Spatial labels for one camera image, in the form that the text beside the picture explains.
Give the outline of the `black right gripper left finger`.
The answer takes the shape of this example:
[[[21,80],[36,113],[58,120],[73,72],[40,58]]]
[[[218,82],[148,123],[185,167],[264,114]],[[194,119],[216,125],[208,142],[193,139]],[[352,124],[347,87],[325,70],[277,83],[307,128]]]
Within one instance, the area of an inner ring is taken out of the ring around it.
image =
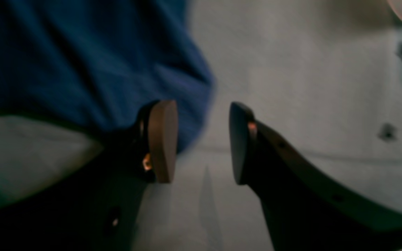
[[[177,102],[145,105],[85,166],[0,208],[0,251],[131,250],[146,187],[174,178],[177,137]]]

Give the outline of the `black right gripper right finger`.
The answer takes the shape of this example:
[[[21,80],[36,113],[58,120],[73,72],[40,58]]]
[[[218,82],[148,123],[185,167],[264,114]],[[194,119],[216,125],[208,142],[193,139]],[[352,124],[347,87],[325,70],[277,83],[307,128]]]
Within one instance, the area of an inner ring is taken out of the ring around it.
[[[259,198],[275,251],[402,250],[402,213],[321,172],[241,102],[229,135],[234,179]]]

